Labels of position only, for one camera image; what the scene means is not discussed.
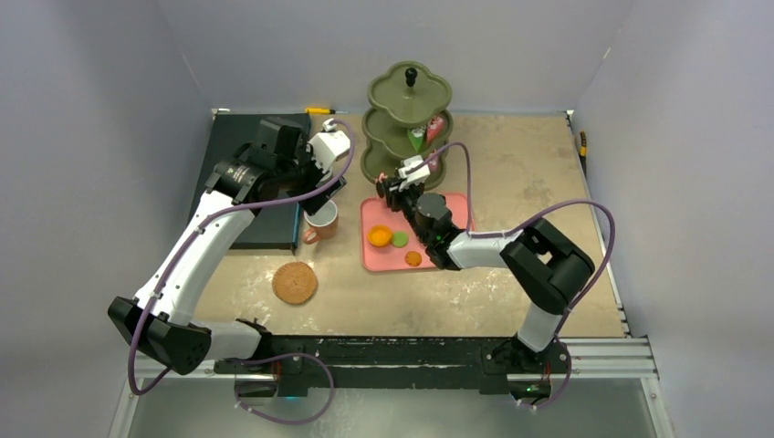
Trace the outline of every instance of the beige table surface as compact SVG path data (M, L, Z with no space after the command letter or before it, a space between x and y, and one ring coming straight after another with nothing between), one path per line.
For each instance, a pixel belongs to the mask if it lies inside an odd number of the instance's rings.
M375 274L361 265L360 204L375 196L360 170L365 147L361 117L342 115L357 131L356 155L339 206L336 237L289 251L232 251L215 271L195 316L257 318L277 334L396 336L511 336L529 299L506 269ZM313 118L317 129L322 117ZM477 231L511 228L559 201L586 197L572 138L560 116L455 115L451 141L464 142L473 165ZM465 191L465 158L452 149L436 191ZM549 219L599 265L601 249L591 209L576 205ZM287 262L312 266L319 279L305 305L283 303L271 289L274 272ZM608 276L578 305L561 333L574 337L620 337L621 321Z

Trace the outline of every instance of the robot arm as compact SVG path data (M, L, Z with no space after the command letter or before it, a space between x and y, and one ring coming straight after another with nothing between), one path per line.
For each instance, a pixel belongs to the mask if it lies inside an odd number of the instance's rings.
M540 354L554 338L570 302L594 272L591 259L545 219L509 235L467 232L452 222L452 212L439 193L425 193L430 171L416 156L403 162L392 177L376 183L377 194L394 212L402 212L425 253L441 269L487 266L509 269L532 304L515 343ZM542 256L550 256L548 262Z
M173 261L178 249L192 233L199 233L183 253L168 277L162 293L142 328L139 350L180 374L194 370L202 360L249 358L261 339L261 327L247 321L231 323L192 321L204 287L225 252L247 228L260 210L223 214L206 231L199 224L215 214L241 203L276 199L314 190L333 163L349 153L350 140L328 124L307 141L303 130L287 120L261 122L257 143L239 147L231 160L218 163L205 184L199 206L172 252L133 299L116 297L108 313L122 336L131 342L139 315L154 296L158 278ZM306 201L300 202L314 214L341 187L344 178Z

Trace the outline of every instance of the mug handle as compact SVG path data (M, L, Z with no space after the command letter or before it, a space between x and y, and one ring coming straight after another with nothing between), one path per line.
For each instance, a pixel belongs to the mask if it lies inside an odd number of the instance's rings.
M302 240L307 245L316 244L319 241L319 235L317 234L317 230L315 230L314 228L309 228L304 233L304 238Z

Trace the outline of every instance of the pink tray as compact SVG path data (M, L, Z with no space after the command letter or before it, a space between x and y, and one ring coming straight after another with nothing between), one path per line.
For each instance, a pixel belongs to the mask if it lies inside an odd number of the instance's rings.
M446 206L452 211L452 221L460 228L467 222L467 198L461 193L442 193L446 197ZM393 232L403 231L409 236L409 244L403 248L387 245L377 248L368 243L368 230L375 225L386 225ZM419 266L408 266L403 260L406 253L416 251L422 255ZM398 271L404 269L435 268L433 262L424 253L424 246L413 234L411 226L400 212L392 212L387 203L380 198L368 198L361 203L361 255L363 266L369 271Z

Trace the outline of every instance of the coffee cup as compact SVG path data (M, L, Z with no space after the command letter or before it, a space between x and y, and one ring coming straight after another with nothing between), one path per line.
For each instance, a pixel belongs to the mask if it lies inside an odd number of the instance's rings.
M313 215L304 213L309 229L304 233L303 241L307 245L316 244L336 235L339 227L339 207L333 201L327 201Z

